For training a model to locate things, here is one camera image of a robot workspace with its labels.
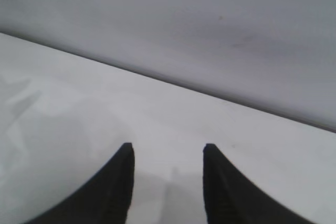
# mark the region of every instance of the gray wall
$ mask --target gray wall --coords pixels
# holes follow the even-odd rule
[[[0,31],[336,130],[336,0],[0,0]]]

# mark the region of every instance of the white surface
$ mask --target white surface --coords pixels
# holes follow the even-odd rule
[[[336,222],[335,134],[6,35],[0,48],[0,224],[53,206],[123,142],[129,224],[206,223],[205,143],[289,208]]]
[[[0,0],[0,31],[336,130],[335,0]]]

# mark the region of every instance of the white floor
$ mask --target white floor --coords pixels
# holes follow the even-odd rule
[[[129,224],[206,223],[205,143],[287,207],[336,222],[335,134],[14,37],[0,49],[0,224],[50,208],[123,142]]]

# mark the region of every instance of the white wall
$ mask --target white wall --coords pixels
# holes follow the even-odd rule
[[[0,0],[0,30],[336,130],[335,0]]]

